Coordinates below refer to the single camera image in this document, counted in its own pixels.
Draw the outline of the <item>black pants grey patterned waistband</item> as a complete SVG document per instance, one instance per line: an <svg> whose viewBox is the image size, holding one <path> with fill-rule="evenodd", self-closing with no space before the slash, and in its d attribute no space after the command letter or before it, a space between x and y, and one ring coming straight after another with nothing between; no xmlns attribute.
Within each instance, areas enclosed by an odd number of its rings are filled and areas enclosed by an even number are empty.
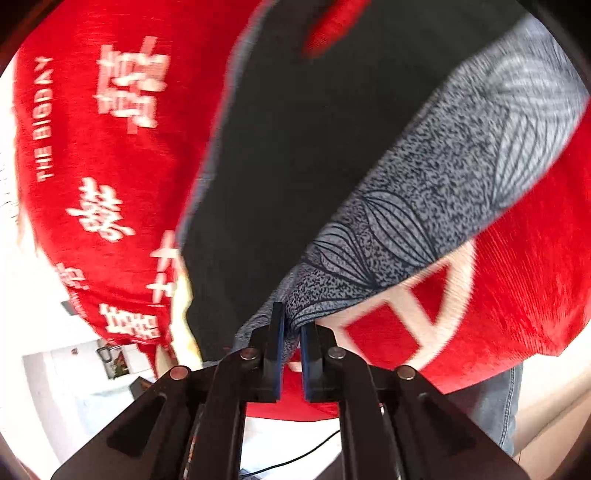
<svg viewBox="0 0 591 480"><path fill-rule="evenodd" d="M557 160L590 93L566 1L273 1L238 43L184 223L207 362L287 310L363 302L485 230Z"/></svg>

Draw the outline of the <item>blue denim jeans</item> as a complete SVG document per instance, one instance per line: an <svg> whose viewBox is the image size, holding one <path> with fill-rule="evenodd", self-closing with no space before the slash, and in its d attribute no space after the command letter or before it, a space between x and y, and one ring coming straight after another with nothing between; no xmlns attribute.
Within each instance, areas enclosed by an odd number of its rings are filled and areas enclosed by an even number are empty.
<svg viewBox="0 0 591 480"><path fill-rule="evenodd" d="M490 379L448 394L462 410L506 454L514 454L516 414L522 384L519 364Z"/></svg>

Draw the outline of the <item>red blanket white characters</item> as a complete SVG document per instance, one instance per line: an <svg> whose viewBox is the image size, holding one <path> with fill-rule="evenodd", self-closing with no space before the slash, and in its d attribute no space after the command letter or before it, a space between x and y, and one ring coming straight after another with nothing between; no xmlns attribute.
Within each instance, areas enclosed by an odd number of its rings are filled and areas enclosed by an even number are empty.
<svg viewBox="0 0 591 480"><path fill-rule="evenodd" d="M66 1L20 48L19 194L76 311L109 341L147 354L171 342L173 276L187 271L184 223L229 101L238 43L271 2ZM371 1L337 2L332 40ZM557 160L485 230L313 322L368 363L410 364L453 392L562 353L589 320L590 97ZM252 416L337 415L335 405L304 400L301 327L287 337L280 401L252 406Z"/></svg>

